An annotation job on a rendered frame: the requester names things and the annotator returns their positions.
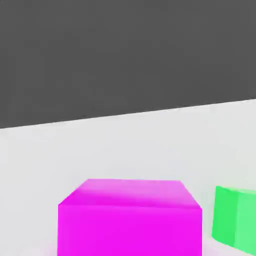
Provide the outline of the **small magenta cube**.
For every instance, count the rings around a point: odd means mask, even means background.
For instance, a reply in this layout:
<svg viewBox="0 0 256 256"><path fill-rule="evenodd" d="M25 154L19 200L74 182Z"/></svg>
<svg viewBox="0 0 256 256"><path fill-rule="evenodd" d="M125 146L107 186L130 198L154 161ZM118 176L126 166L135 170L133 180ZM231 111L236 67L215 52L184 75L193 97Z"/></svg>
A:
<svg viewBox="0 0 256 256"><path fill-rule="evenodd" d="M58 205L57 256L203 256L202 216L177 180L88 179Z"/></svg>

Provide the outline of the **small green cube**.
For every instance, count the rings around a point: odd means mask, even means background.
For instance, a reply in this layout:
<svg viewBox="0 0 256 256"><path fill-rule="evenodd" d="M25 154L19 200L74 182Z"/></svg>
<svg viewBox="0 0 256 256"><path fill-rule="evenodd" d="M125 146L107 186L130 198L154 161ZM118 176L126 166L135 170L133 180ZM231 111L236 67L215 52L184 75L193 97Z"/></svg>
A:
<svg viewBox="0 0 256 256"><path fill-rule="evenodd" d="M215 188L211 236L256 256L256 190Z"/></svg>

